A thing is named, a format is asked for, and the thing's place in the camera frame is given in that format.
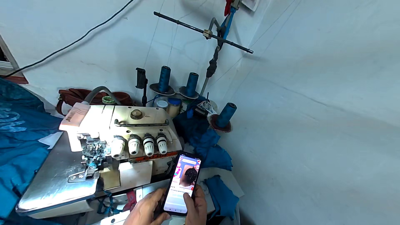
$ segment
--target white wall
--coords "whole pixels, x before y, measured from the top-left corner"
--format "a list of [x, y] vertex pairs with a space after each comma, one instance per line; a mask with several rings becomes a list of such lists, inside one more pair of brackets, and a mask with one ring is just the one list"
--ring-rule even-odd
[[[105, 21], [128, 0], [5, 1], [0, 8], [0, 34], [20, 67], [31, 64], [81, 37]], [[228, 39], [248, 46], [268, 5], [256, 12], [241, 7], [235, 14]], [[59, 57], [24, 72], [26, 88], [55, 105], [58, 90], [70, 87], [93, 89], [104, 85], [126, 91], [138, 102], [136, 67], [146, 69], [149, 84], [158, 82], [161, 66], [171, 67], [170, 84], [177, 91], [186, 85], [190, 72], [200, 74], [198, 91], [205, 79], [216, 40], [153, 15], [158, 11], [199, 28], [211, 18], [224, 19], [225, 0], [135, 0], [120, 16], [89, 35]], [[217, 79], [242, 56], [225, 45], [220, 53]], [[225, 90], [229, 84], [222, 84]], [[153, 97], [148, 91], [148, 99]]]
[[257, 54], [238, 62], [223, 98], [238, 106], [220, 143], [245, 192], [241, 217], [398, 224], [399, 7], [271, 3], [251, 42]]

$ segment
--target white tension knob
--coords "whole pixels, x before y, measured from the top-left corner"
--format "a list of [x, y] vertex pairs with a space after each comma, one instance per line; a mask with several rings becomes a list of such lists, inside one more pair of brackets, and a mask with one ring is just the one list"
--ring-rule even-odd
[[125, 140], [120, 137], [114, 137], [111, 143], [111, 157], [114, 159], [120, 157], [125, 148]]
[[140, 137], [138, 135], [132, 134], [128, 139], [129, 154], [136, 155], [139, 153], [140, 147]]
[[152, 156], [154, 154], [154, 137], [151, 134], [144, 134], [143, 146], [144, 153], [147, 156]]
[[156, 137], [157, 145], [158, 145], [158, 150], [160, 151], [161, 154], [167, 154], [167, 138], [165, 134], [163, 133], [158, 133]]

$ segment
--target smartphone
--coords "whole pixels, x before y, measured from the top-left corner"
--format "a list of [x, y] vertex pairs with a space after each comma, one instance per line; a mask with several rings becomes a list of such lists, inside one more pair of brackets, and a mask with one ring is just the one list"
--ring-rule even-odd
[[193, 198], [194, 187], [201, 168], [201, 158], [194, 154], [180, 152], [175, 158], [175, 165], [172, 168], [174, 174], [165, 193], [162, 210], [171, 215], [186, 216], [186, 209], [183, 194], [188, 193]]

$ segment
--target knob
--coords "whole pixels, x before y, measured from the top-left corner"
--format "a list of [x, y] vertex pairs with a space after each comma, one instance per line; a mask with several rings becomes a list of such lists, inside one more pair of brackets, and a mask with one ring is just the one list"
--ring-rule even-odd
[[111, 157], [114, 159], [120, 157], [125, 148], [125, 140], [122, 137], [114, 137], [111, 142]]
[[132, 112], [130, 112], [130, 117], [134, 120], [138, 120], [143, 118], [143, 113], [138, 109], [134, 109]]
[[154, 137], [151, 134], [144, 134], [143, 145], [144, 153], [147, 156], [152, 156], [154, 154]]
[[161, 154], [167, 154], [167, 138], [165, 134], [163, 133], [158, 133], [156, 137], [157, 145], [158, 145], [158, 150], [160, 151]]
[[129, 139], [128, 139], [128, 148], [129, 148], [129, 154], [131, 155], [136, 155], [139, 153], [139, 147], [140, 147], [140, 137], [135, 134], [131, 134]]

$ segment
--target sewing machine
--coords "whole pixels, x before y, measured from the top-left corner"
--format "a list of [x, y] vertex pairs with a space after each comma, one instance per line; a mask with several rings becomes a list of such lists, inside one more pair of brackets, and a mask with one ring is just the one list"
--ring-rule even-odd
[[17, 204], [18, 214], [41, 219], [93, 211], [89, 199], [149, 184], [182, 150], [162, 108], [77, 104]]
[[182, 150], [171, 118], [162, 108], [93, 105], [81, 120], [74, 118], [84, 113], [74, 108], [61, 122], [60, 130], [67, 131], [71, 151], [82, 152], [84, 172], [71, 174], [68, 182], [83, 182], [103, 178], [105, 190], [118, 173], [119, 162], [146, 161], [163, 158], [168, 153]]

